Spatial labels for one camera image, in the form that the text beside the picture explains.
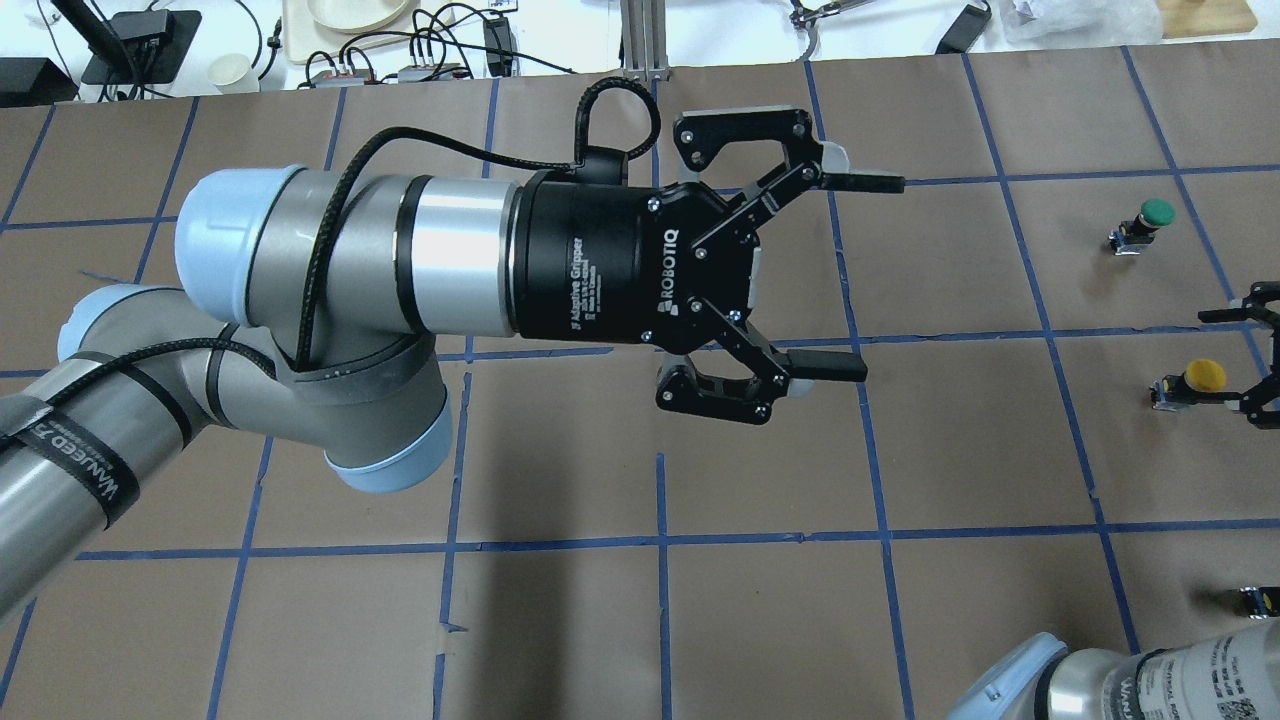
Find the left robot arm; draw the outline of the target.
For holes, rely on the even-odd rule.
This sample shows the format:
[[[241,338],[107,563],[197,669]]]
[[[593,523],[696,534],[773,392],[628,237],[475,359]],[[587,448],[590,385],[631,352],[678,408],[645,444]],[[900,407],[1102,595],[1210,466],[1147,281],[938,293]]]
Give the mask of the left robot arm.
[[[225,169],[188,193],[178,286],[110,284],[60,329],[58,364],[3,398],[3,620],[138,501],[209,427],[323,450],[367,493],[429,478],[453,445],[436,340],[649,345],[660,409],[760,425],[854,352],[781,350],[751,324],[759,229],[809,191],[901,193],[791,106],[686,111],[685,167],[628,184],[659,136],[639,82],[579,101],[570,161],[413,127],[339,173]]]

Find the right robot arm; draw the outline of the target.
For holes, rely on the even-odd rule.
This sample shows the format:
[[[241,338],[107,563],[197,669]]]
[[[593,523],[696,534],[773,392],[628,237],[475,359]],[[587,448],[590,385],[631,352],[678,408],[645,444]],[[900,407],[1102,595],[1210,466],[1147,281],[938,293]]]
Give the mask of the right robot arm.
[[[1198,313],[1204,324],[1254,322],[1270,328],[1268,374],[1225,391],[1225,370],[1197,359],[1149,387],[1152,407],[1181,411],[1220,405],[1254,428],[1277,430],[1277,281],[1254,282],[1225,309]],[[1253,625],[1172,650],[1121,656],[1070,651],[1042,632],[988,669],[943,719],[1277,719],[1277,583],[1229,591]]]

